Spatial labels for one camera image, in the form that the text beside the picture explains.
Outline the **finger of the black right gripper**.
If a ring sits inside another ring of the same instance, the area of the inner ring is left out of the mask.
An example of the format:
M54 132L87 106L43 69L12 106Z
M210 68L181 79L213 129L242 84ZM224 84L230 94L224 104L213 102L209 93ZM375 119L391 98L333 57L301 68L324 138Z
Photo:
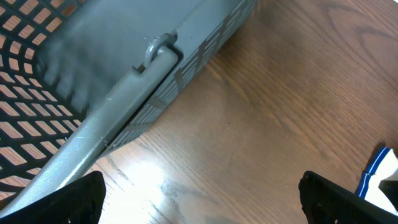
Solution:
M398 209L398 182L396 180L382 180L380 190L389 199L394 208Z

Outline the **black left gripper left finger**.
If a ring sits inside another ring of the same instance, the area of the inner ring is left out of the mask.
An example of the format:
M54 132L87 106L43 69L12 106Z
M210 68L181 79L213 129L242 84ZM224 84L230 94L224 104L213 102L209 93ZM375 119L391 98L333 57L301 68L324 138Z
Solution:
M1 224L99 223L106 186L94 171L54 193L1 218Z

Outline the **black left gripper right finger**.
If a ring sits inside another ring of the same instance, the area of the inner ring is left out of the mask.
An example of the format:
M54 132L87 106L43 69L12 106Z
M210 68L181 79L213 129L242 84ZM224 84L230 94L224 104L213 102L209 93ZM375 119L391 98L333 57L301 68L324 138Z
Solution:
M397 223L396 215L312 171L304 172L298 189L309 224Z

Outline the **yellow white snack bag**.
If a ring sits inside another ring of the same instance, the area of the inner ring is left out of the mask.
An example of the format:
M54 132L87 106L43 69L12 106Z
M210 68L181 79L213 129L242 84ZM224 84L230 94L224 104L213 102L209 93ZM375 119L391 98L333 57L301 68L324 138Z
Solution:
M397 216L397 209L379 185L383 180L392 177L397 171L397 157L394 150L381 146L376 155L370 160L361 175L356 195L367 202Z

